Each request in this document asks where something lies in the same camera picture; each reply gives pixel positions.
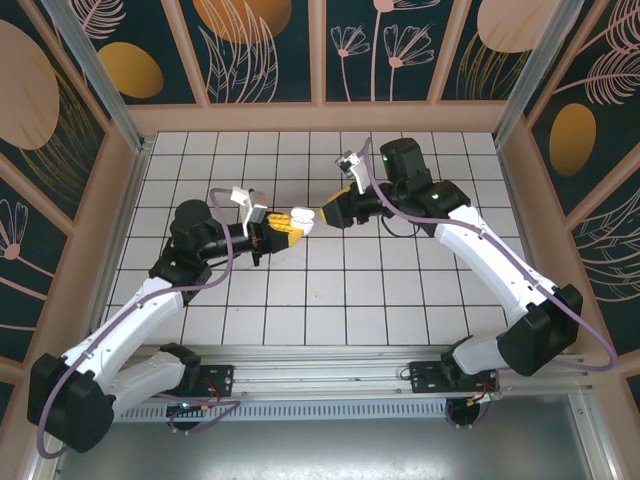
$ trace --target purple cable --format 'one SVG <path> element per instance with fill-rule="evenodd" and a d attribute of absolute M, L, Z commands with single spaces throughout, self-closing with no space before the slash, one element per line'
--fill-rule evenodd
<path fill-rule="evenodd" d="M 102 333 L 100 333 L 95 338 L 95 340 L 91 343 L 91 345 L 89 345 L 87 347 L 87 349 L 82 353 L 82 356 L 78 357 L 78 359 L 73 364 L 71 364 L 71 366 L 62 374 L 62 376 L 60 377 L 60 380 L 58 380 L 58 382 L 55 384 L 55 386 L 51 390 L 51 393 L 49 394 L 49 397 L 47 398 L 47 401 L 44 404 L 44 408 L 42 409 L 42 414 L 40 416 L 40 421 L 38 422 L 38 436 L 37 436 L 37 439 L 36 439 L 36 446 L 38 448 L 38 453 L 40 454 L 40 456 L 42 458 L 45 458 L 47 460 L 51 460 L 51 459 L 54 459 L 54 458 L 57 458 L 57 457 L 61 456 L 62 454 L 64 454 L 69 449 L 69 447 L 67 445 L 65 445 L 64 447 L 62 447 L 57 452 L 50 453 L 50 452 L 47 452 L 47 450 L 45 448 L 45 445 L 44 445 L 45 426 L 46 426 L 47 419 L 49 418 L 49 414 L 51 413 L 51 407 L 53 406 L 53 402 L 55 401 L 56 397 L 60 393 L 60 390 L 62 390 L 62 387 L 64 386 L 66 381 L 69 380 L 69 377 L 71 377 L 73 372 L 75 372 L 78 369 L 78 367 L 82 364 L 82 362 L 84 362 L 85 359 L 89 357 L 91 352 L 93 352 L 100 345 L 100 343 L 118 325 L 120 325 L 137 308 L 141 308 L 148 301 L 153 300 L 156 297 L 159 297 L 159 296 L 167 294 L 167 293 L 198 292 L 200 290 L 213 288 L 216 285 L 219 285 L 220 283 L 222 283 L 225 280 L 225 278 L 227 278 L 229 276 L 229 274 L 231 273 L 231 268 L 233 266 L 233 245 L 231 244 L 231 232 L 229 231 L 229 226 L 224 221 L 224 214 L 223 214 L 222 209 L 220 208 L 220 204 L 218 203 L 218 200 L 216 199 L 216 196 L 215 196 L 216 193 L 231 194 L 231 190 L 229 190 L 227 188 L 212 188 L 209 191 L 209 196 L 211 198 L 211 203 L 213 203 L 213 207 L 215 208 L 216 213 L 218 214 L 218 217 L 220 218 L 220 225 L 222 226 L 222 233 L 224 235 L 225 241 L 227 242 L 227 266 L 225 267 L 224 271 L 222 272 L 222 275 L 220 275 L 218 278 L 216 278 L 213 282 L 206 283 L 204 285 L 165 288 L 164 290 L 158 290 L 157 292 L 150 293 L 149 295 L 141 298 L 139 302 L 131 305 L 124 312 L 122 312 L 120 315 L 118 315 L 118 317 L 113 322 L 111 322 L 109 324 L 109 326 L 107 328 L 105 328 L 104 331 Z"/>
<path fill-rule="evenodd" d="M 535 285 L 535 288 L 540 293 L 542 293 L 546 298 L 548 298 L 551 302 L 553 302 L 555 306 L 557 306 L 560 310 L 562 310 L 565 314 L 567 314 L 569 318 L 571 318 L 575 322 L 578 322 L 579 325 L 581 325 L 589 333 L 591 333 L 591 335 L 593 335 L 596 338 L 596 340 L 600 342 L 600 344 L 605 348 L 605 350 L 609 354 L 609 362 L 606 365 L 582 365 L 574 362 L 552 360 L 554 365 L 560 365 L 568 368 L 575 368 L 577 370 L 582 370 L 585 372 L 606 372 L 608 370 L 611 370 L 613 367 L 615 367 L 618 359 L 618 355 L 616 354 L 616 351 L 613 349 L 613 347 L 609 345 L 609 342 L 607 342 L 607 340 L 605 340 L 605 338 L 598 331 L 596 331 L 595 328 L 593 328 L 585 320 L 583 320 L 580 317 L 580 315 L 575 313 L 568 306 L 562 303 L 558 298 L 556 298 L 553 295 L 553 293 L 548 292 L 541 285 L 539 285 L 536 279 L 528 272 L 528 270 L 524 268 L 520 264 L 520 262 L 518 262 L 516 258 L 511 254 L 511 252 L 509 252 L 509 250 L 503 247 L 502 244 L 496 238 L 493 237 L 493 235 L 489 235 L 487 234 L 487 232 L 476 227 L 475 225 L 472 225 L 466 222 L 461 222 L 460 220 L 416 217 L 413 215 L 408 215 L 400 211 L 398 208 L 396 208 L 395 205 L 393 205 L 389 201 L 389 199 L 385 197 L 384 193 L 382 193 L 382 190 L 380 189 L 380 185 L 378 184 L 378 180 L 376 180 L 375 172 L 373 169 L 373 163 L 371 162 L 371 158 L 369 157 L 370 148 L 371 148 L 371 138 L 367 138 L 367 141 L 365 142 L 364 147 L 362 147 L 362 150 L 360 150 L 360 152 L 358 153 L 358 156 L 361 158 L 364 158 L 364 163 L 367 168 L 367 174 L 371 179 L 371 186 L 373 187 L 373 190 L 376 192 L 376 195 L 378 196 L 382 204 L 387 209 L 389 209 L 392 213 L 394 213 L 398 217 L 404 218 L 405 220 L 411 223 L 415 223 L 418 225 L 433 225 L 433 224 L 440 224 L 440 223 L 445 225 L 455 225 L 457 227 L 462 227 L 462 228 L 466 228 L 467 230 L 471 230 L 473 233 L 475 233 L 479 237 L 484 238 L 491 245 L 497 248 L 498 251 L 502 253 L 502 255 L 504 255 L 504 257 L 507 260 L 509 260 L 509 262 L 524 276 L 525 280 L 531 283 L 531 285 Z"/>
<path fill-rule="evenodd" d="M 169 417 L 169 426 L 171 427 L 171 431 L 173 433 L 184 435 L 184 436 L 191 435 L 191 434 L 194 434 L 194 433 L 203 432 L 203 431 L 207 430 L 208 428 L 213 427 L 218 422 L 220 422 L 220 420 L 222 420 L 224 417 L 226 417 L 227 415 L 230 415 L 234 410 L 237 410 L 238 407 L 240 406 L 240 400 L 230 400 L 230 401 L 226 401 L 226 402 L 221 402 L 221 401 L 216 399 L 216 401 L 214 403 L 211 403 L 213 401 L 211 399 L 210 400 L 198 400 L 196 398 L 181 398 L 181 397 L 174 397 L 173 395 L 169 395 L 168 393 L 159 393 L 158 395 L 156 395 L 156 397 L 166 398 L 167 400 L 173 400 L 175 402 L 185 402 L 185 403 L 190 403 L 192 405 L 202 405 L 202 406 L 206 406 L 206 407 L 226 407 L 226 406 L 230 406 L 231 407 L 231 408 L 227 408 L 224 412 L 222 412 L 220 415 L 218 415 L 213 420 L 209 420 L 207 422 L 201 422 L 198 425 L 196 425 L 195 427 L 190 428 L 189 430 L 179 430 L 174 425 L 173 421 L 182 412 L 180 412 L 180 410 L 177 410 L 177 411 L 173 412 L 173 415 L 171 415 L 171 417 Z"/>

